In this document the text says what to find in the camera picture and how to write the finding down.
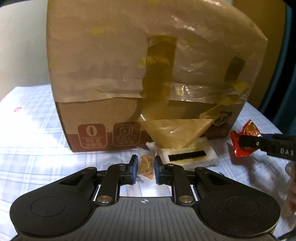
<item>brown cardboard box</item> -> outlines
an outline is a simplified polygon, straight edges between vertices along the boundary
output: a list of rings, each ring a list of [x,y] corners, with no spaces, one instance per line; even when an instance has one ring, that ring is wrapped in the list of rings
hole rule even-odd
[[[149,56],[147,40],[157,36],[176,39],[173,61],[158,56],[161,51]],[[215,119],[204,135],[225,137],[247,100],[266,46],[260,29],[226,0],[48,1],[50,80],[75,152],[152,141],[137,121],[142,80],[154,61],[170,69],[158,69],[169,80],[161,83],[165,91],[159,88],[168,96],[155,95],[166,100],[158,110],[161,118]],[[218,111],[206,115],[213,107]]]
[[[112,98],[89,102],[56,103],[61,124],[69,147],[74,152],[122,150],[144,147],[152,139],[137,122],[142,99]],[[167,119],[198,119],[199,115],[213,107],[199,102],[170,101],[174,110]],[[206,132],[208,139],[228,135],[243,104],[225,106],[220,122]]]

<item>small plastic bag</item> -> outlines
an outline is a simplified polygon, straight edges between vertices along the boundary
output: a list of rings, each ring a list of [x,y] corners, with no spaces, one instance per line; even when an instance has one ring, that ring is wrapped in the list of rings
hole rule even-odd
[[[242,131],[240,133],[237,133],[235,131],[230,132],[230,138],[233,143],[233,149],[236,157],[246,157],[253,153],[254,151],[258,150],[257,148],[250,148],[250,147],[244,147],[241,148],[239,146],[239,137],[241,135],[248,135],[248,136],[256,136],[260,137],[261,133],[254,124],[253,121],[249,120],[244,127],[242,128]]]
[[[149,150],[139,148],[138,154],[140,157],[138,166],[138,176],[142,175],[146,178],[154,178],[154,157],[156,155],[157,147],[154,142],[146,143]]]
[[[143,155],[139,163],[138,173],[153,179],[154,177],[154,157]]]

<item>metal screw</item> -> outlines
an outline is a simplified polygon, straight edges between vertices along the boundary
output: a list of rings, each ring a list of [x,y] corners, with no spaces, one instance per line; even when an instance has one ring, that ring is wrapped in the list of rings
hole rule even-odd
[[[173,163],[168,163],[168,164],[165,165],[165,169],[168,170],[168,171],[172,171],[174,165],[175,165],[175,164],[173,164]]]
[[[125,171],[126,165],[124,163],[119,163],[118,165],[119,165],[119,170]]]
[[[193,202],[193,197],[188,196],[188,195],[184,195],[184,196],[179,197],[179,201],[183,202],[183,203],[191,203],[191,202]]]
[[[103,195],[103,196],[99,196],[97,200],[98,202],[101,202],[101,203],[109,203],[112,201],[112,198],[110,196]]]

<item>human hand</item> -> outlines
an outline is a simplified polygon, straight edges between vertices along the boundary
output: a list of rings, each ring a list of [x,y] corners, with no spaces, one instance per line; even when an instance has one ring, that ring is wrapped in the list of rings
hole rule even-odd
[[[286,173],[291,177],[289,181],[289,192],[287,196],[287,202],[291,212],[296,211],[296,165],[294,162],[290,162],[285,167]]]

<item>white tablecloth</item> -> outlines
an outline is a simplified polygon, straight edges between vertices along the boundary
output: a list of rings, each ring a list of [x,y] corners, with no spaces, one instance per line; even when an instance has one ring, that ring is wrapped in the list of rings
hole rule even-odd
[[[262,133],[279,130],[260,112],[246,103],[233,129],[240,131],[252,119]],[[230,138],[211,141],[219,158],[215,172],[259,189],[281,205],[288,176],[286,160],[256,151],[236,158]],[[98,170],[111,164],[128,163],[137,150],[73,153],[67,145],[56,113],[50,85],[16,87],[0,102],[0,241],[10,240],[16,231],[9,218],[12,202],[24,193],[42,187],[88,166]],[[121,188],[122,196],[169,196],[170,188],[137,182]],[[276,237],[294,227],[295,217],[281,218]]]

